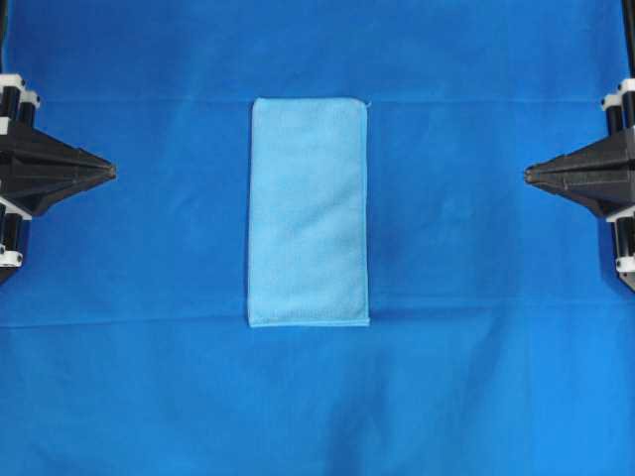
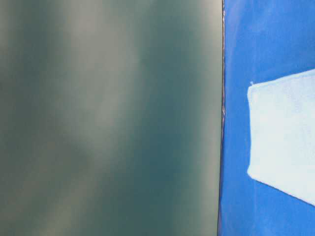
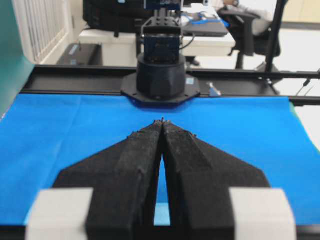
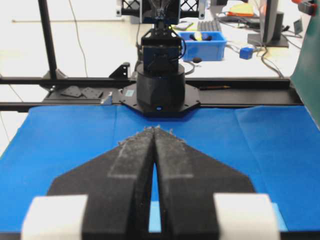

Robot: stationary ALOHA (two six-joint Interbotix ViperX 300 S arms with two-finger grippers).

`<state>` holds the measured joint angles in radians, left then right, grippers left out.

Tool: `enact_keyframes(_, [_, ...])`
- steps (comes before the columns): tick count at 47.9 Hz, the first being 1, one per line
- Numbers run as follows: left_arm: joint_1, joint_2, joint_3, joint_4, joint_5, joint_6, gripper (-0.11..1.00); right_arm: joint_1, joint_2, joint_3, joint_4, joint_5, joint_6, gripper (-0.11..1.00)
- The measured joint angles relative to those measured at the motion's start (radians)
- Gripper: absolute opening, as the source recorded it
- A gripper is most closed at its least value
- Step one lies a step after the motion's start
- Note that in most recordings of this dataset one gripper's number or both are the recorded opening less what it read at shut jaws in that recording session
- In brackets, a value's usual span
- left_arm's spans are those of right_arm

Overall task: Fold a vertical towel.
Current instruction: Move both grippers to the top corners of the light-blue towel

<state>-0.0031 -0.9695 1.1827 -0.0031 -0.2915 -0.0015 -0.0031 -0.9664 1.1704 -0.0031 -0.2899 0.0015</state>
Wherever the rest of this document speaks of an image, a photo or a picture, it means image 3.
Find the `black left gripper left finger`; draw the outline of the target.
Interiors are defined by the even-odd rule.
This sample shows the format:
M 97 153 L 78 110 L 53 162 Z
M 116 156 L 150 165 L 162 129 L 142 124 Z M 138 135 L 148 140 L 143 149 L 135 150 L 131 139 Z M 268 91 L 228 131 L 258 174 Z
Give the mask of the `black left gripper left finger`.
M 29 215 L 28 240 L 131 240 L 154 222 L 163 124 L 62 169 L 38 193 Z

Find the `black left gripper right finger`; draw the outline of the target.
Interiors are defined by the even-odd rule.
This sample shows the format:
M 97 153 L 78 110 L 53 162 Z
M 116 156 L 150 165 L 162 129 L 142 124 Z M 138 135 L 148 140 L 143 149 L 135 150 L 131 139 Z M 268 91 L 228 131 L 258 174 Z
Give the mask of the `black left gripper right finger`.
M 259 168 L 163 124 L 170 220 L 189 240 L 295 240 L 282 189 Z

